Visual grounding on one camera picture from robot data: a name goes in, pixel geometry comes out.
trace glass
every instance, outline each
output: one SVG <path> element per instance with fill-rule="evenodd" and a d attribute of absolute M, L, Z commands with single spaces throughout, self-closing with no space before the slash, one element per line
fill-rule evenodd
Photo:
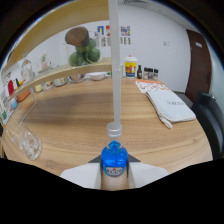
<path fill-rule="evenodd" d="M 41 153 L 42 141 L 34 135 L 24 124 L 15 128 L 6 127 L 6 134 L 13 143 L 16 143 L 29 160 L 35 160 Z"/>
<path fill-rule="evenodd" d="M 31 62 L 27 59 L 27 55 L 27 52 L 23 54 L 23 64 L 21 71 L 23 84 L 26 84 L 34 79 L 32 65 Z"/>
<path fill-rule="evenodd" d="M 67 61 L 69 66 L 78 67 L 101 61 L 101 45 L 99 44 L 99 40 L 102 38 L 102 34 L 94 31 L 88 31 L 88 34 L 89 44 L 86 47 L 66 44 Z"/>

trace wall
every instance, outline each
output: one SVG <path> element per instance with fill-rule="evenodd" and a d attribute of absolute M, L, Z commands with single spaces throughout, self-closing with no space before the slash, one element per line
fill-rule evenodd
<path fill-rule="evenodd" d="M 186 30 L 171 19 L 134 6 L 118 7 L 120 25 L 131 26 L 132 45 L 121 45 L 121 61 L 132 55 L 142 67 L 159 70 L 159 79 L 174 91 L 185 92 L 190 71 Z"/>
<path fill-rule="evenodd" d="M 132 40 L 131 45 L 120 45 L 121 63 L 124 63 L 128 55 L 135 56 L 142 70 L 144 67 L 158 69 L 162 82 L 174 91 L 185 92 L 190 71 L 190 45 L 186 30 L 171 19 L 143 8 L 119 5 L 118 14 L 120 25 L 131 26 Z M 109 25 L 109 21 L 84 24 L 88 30 L 93 31 L 99 25 Z M 29 53 L 28 59 L 32 62 L 35 74 L 38 74 L 36 63 L 43 51 L 48 53 L 55 66 L 67 63 L 64 45 L 66 32 L 64 30 L 54 35 Z M 163 41 L 169 41 L 170 46 L 164 46 Z M 102 48 L 102 55 L 110 57 L 110 47 Z M 21 80 L 21 65 L 22 60 L 9 69 L 12 79 L 17 77 Z"/>

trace label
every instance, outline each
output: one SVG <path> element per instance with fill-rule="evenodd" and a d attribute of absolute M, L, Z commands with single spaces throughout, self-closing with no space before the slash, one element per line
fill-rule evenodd
<path fill-rule="evenodd" d="M 134 78 L 136 71 L 136 62 L 125 62 L 125 72 L 127 77 Z"/>
<path fill-rule="evenodd" d="M 119 176 L 123 171 L 123 167 L 106 167 L 106 171 L 110 176 Z"/>

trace bottle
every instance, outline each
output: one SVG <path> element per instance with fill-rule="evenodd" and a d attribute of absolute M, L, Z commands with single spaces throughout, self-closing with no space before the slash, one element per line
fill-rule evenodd
<path fill-rule="evenodd" d="M 111 122 L 107 125 L 107 143 L 101 152 L 104 172 L 112 177 L 124 173 L 128 160 L 128 152 L 122 145 L 122 125 Z"/>
<path fill-rule="evenodd" d="M 149 68 L 149 79 L 153 79 L 153 69 Z"/>
<path fill-rule="evenodd" d="M 142 70 L 141 70 L 141 65 L 138 66 L 138 71 L 137 71 L 137 79 L 142 79 Z"/>
<path fill-rule="evenodd" d="M 148 79 L 148 78 L 149 78 L 149 71 L 148 71 L 148 68 L 144 68 L 143 79 Z"/>
<path fill-rule="evenodd" d="M 8 91 L 9 91 L 9 96 L 12 96 L 12 94 L 15 92 L 12 80 L 10 80 L 8 83 Z"/>
<path fill-rule="evenodd" d="M 159 70 L 158 70 L 158 69 L 154 69 L 153 79 L 154 79 L 155 81 L 158 80 L 158 73 L 159 73 Z"/>
<path fill-rule="evenodd" d="M 23 64 L 22 64 L 22 81 L 23 84 L 26 84 L 33 80 L 33 71 L 32 71 L 32 65 L 31 62 L 27 59 L 28 52 L 25 52 L 23 54 Z"/>

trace cup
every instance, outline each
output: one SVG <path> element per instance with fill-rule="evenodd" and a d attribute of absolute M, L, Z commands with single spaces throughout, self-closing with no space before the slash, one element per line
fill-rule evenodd
<path fill-rule="evenodd" d="M 24 124 L 16 125 L 13 129 L 6 126 L 6 134 L 22 150 L 29 160 L 35 160 L 41 153 L 42 141 Z"/>

